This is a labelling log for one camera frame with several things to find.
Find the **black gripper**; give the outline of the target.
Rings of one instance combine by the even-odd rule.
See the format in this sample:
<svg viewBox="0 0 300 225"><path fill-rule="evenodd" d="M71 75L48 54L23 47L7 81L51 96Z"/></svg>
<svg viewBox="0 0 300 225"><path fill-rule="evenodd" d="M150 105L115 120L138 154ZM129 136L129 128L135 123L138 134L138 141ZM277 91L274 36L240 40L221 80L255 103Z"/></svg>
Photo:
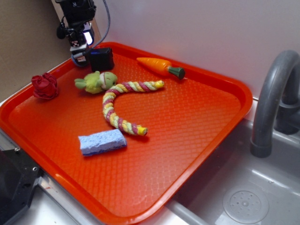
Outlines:
<svg viewBox="0 0 300 225"><path fill-rule="evenodd" d="M70 44L71 59L78 67L89 64L86 39L83 34L85 24L90 22L96 14L96 5L92 0L57 0L63 17L57 28L57 37L66 38Z"/></svg>

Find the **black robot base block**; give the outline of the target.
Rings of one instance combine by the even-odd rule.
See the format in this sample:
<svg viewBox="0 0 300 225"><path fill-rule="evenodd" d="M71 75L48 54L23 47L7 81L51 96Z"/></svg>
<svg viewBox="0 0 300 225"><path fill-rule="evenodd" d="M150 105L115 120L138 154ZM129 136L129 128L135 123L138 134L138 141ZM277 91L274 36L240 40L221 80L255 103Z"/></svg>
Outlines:
<svg viewBox="0 0 300 225"><path fill-rule="evenodd" d="M0 152L0 223L11 225L31 206L41 171L21 148Z"/></svg>

